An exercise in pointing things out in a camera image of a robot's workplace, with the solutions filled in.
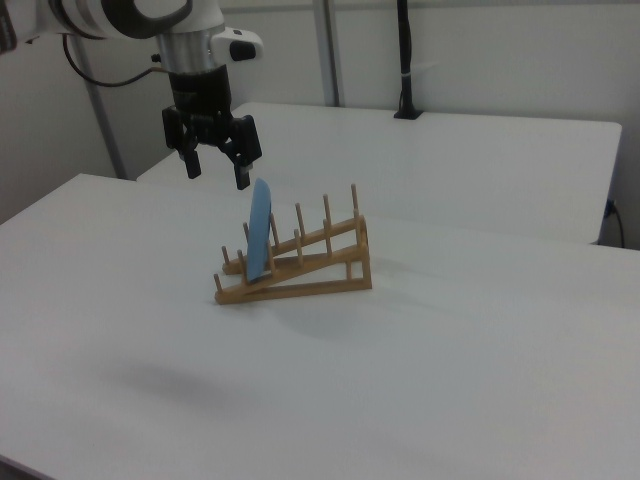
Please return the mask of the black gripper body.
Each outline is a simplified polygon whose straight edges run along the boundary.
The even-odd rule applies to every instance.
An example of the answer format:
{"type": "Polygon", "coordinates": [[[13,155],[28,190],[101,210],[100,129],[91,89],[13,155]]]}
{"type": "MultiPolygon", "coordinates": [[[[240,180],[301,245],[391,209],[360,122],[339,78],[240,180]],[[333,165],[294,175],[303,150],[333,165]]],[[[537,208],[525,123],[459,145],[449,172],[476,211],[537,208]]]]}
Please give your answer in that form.
{"type": "Polygon", "coordinates": [[[174,106],[186,131],[198,143],[221,146],[230,137],[231,88],[228,70],[170,74],[174,106]]]}

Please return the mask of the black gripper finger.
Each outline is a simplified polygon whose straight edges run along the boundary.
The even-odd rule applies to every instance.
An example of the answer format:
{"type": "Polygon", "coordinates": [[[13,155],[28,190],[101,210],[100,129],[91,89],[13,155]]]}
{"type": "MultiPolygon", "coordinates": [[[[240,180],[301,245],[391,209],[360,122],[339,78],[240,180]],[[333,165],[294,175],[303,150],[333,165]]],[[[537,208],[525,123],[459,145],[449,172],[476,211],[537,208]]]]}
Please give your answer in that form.
{"type": "Polygon", "coordinates": [[[198,140],[193,129],[174,106],[162,111],[162,120],[166,146],[178,152],[185,164],[188,178],[197,178],[201,175],[201,166],[196,152],[198,140]]]}
{"type": "Polygon", "coordinates": [[[229,158],[234,167],[236,188],[244,190],[250,186],[250,170],[253,163],[262,156],[254,118],[246,115],[232,118],[229,135],[219,149],[229,158]]]}

